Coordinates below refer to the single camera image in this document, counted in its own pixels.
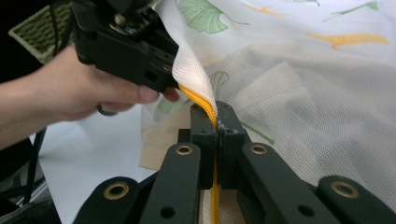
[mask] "white mesh fabric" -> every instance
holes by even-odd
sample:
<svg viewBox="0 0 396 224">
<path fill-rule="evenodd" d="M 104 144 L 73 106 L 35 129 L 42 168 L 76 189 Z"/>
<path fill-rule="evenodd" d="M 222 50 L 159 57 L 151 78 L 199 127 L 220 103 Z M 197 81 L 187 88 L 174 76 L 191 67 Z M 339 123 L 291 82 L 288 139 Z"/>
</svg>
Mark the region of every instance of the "white mesh fabric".
<svg viewBox="0 0 396 224">
<path fill-rule="evenodd" d="M 180 2 L 217 8 L 227 28 Z M 232 105 L 300 178 L 344 175 L 396 211 L 396 2 L 209 2 L 156 7 L 180 45 L 175 79 Z"/>
</svg>

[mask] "yellow strip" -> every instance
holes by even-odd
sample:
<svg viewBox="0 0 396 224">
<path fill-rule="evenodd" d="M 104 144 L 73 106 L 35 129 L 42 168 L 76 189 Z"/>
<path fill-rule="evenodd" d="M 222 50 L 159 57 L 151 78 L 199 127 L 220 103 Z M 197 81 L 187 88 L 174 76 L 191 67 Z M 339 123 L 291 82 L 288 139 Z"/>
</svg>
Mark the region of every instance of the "yellow strip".
<svg viewBox="0 0 396 224">
<path fill-rule="evenodd" d="M 216 131 L 218 129 L 218 121 L 216 117 L 215 110 L 206 99 L 202 96 L 196 94 L 193 91 L 185 88 L 182 85 L 178 85 L 180 90 L 183 91 L 190 99 L 192 99 L 196 104 L 204 109 L 206 114 L 209 116 L 210 121 L 212 122 L 213 129 Z M 217 155 L 218 152 L 215 150 L 215 158 L 214 158 L 214 170 L 213 170 L 213 186 L 212 190 L 210 191 L 211 197 L 211 217 L 212 223 L 218 224 L 219 223 L 219 185 L 218 185 L 218 160 Z"/>
</svg>

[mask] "human hand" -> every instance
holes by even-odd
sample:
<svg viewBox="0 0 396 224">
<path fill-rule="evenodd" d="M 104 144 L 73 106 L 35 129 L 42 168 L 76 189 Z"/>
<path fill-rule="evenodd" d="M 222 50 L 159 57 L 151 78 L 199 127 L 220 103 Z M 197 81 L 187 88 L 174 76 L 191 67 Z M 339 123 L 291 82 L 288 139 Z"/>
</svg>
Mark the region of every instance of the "human hand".
<svg viewBox="0 0 396 224">
<path fill-rule="evenodd" d="M 94 113 L 98 105 L 106 112 L 121 112 L 134 104 L 152 103 L 159 96 L 146 86 L 136 86 L 94 65 L 80 63 L 74 45 L 36 71 L 30 83 L 36 103 L 58 120 L 83 119 Z M 168 88 L 163 96 L 171 102 L 179 97 L 173 88 Z"/>
</svg>

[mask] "green leaf pattern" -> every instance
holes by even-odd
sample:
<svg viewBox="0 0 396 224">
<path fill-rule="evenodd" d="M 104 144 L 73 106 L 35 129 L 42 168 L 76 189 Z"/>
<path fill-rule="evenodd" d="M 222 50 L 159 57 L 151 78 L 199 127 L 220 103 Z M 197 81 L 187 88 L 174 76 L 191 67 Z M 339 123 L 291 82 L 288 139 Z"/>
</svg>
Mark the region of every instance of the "green leaf pattern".
<svg viewBox="0 0 396 224">
<path fill-rule="evenodd" d="M 228 29 L 220 21 L 223 12 L 206 0 L 181 0 L 178 8 L 187 25 L 198 32 L 216 34 Z"/>
</svg>

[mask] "black plastic bracket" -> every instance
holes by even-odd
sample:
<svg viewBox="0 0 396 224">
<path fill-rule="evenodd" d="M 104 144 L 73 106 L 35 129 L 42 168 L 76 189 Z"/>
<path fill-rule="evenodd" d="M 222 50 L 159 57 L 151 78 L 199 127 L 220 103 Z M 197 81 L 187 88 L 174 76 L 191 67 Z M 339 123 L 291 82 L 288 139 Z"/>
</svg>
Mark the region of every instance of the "black plastic bracket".
<svg viewBox="0 0 396 224">
<path fill-rule="evenodd" d="M 116 1 L 110 3 L 117 8 L 122 6 Z M 155 91 L 178 88 L 172 77 L 178 45 L 151 8 L 141 12 L 144 27 L 133 35 L 122 35 L 111 29 L 110 23 L 116 12 L 110 6 L 100 7 L 88 0 L 75 1 L 72 10 L 75 19 L 73 38 L 82 63 L 93 63 L 100 70 Z"/>
</svg>

